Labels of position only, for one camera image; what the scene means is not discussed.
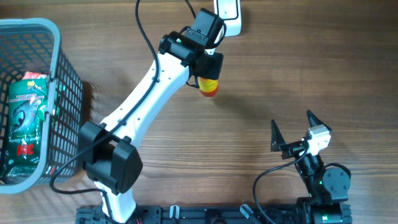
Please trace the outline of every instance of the gray plastic basket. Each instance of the gray plastic basket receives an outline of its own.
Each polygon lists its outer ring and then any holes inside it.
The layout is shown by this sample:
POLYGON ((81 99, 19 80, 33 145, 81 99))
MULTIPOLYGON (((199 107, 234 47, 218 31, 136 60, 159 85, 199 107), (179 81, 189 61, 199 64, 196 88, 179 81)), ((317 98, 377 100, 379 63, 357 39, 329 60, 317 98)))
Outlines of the gray plastic basket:
MULTIPOLYGON (((47 19, 0 20, 0 169, 7 141, 8 85, 26 71, 49 74, 48 113, 43 122, 40 161, 34 173, 14 185, 0 185, 0 194, 14 194, 50 176, 78 150, 83 84, 61 49, 61 33, 47 19)), ((73 162, 57 177, 63 182, 75 174, 73 162)))

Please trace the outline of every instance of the basket mesh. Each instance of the basket mesh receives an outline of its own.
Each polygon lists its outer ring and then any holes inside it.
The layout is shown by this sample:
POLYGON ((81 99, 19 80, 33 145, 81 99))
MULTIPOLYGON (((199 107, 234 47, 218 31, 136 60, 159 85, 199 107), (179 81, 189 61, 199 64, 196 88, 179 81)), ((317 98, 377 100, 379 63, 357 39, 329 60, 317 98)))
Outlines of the basket mesh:
MULTIPOLYGON (((49 30, 0 29, 0 153, 6 147, 9 85, 20 80, 26 71, 49 74, 51 63, 57 63, 50 144, 41 149, 48 150, 47 158, 40 158, 46 159, 47 164, 38 182, 49 182, 51 174, 77 153, 81 126, 83 84, 61 49, 58 62, 52 62, 53 45, 49 30)), ((0 169, 3 162, 4 153, 0 156, 0 169)), ((56 181, 67 180, 76 168, 73 162, 56 181)))

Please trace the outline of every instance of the red label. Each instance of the red label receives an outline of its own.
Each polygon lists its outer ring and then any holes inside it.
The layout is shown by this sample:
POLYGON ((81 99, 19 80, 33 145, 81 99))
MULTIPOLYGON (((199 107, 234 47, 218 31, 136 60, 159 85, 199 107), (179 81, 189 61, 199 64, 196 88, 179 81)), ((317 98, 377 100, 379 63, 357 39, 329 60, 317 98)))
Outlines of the red label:
POLYGON ((33 155, 33 144, 23 144, 17 147, 17 156, 26 156, 26 155, 33 155))

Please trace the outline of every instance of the green snack bag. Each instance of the green snack bag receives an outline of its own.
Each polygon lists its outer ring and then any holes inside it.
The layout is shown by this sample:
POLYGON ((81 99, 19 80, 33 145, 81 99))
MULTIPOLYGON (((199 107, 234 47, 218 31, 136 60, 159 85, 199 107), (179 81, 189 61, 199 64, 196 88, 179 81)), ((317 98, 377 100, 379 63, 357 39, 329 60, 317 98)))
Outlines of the green snack bag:
POLYGON ((0 179, 7 184, 22 182, 35 171, 40 158, 43 103, 47 80, 21 80, 9 86, 8 139, 0 179))

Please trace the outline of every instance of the wooden table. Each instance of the wooden table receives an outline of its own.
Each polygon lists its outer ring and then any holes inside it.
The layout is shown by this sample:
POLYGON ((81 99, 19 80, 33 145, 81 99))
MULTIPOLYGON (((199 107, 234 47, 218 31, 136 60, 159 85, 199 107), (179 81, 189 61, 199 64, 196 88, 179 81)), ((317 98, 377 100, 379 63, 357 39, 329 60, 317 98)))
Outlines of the wooden table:
MULTIPOLYGON (((193 3, 213 8, 212 1, 193 3)), ((398 218, 398 17, 393 1, 243 1, 243 30, 225 38, 220 90, 214 98, 181 88, 141 145, 138 204, 253 203, 252 183, 286 163, 270 152, 270 120, 286 141, 300 139, 311 109, 333 128, 326 163, 353 173, 349 202, 355 223, 398 218)), ((99 122, 123 102, 152 63, 134 19, 134 4, 1 6, 0 16, 46 17, 62 31, 63 49, 93 90, 99 122)), ((155 47, 190 25, 184 2, 142 3, 142 24, 155 47)), ((93 184, 78 174, 64 189, 93 184)), ((307 195, 294 167, 259 182, 262 203, 307 195)), ((59 195, 38 185, 0 196, 0 223, 73 223, 99 194, 59 195)))

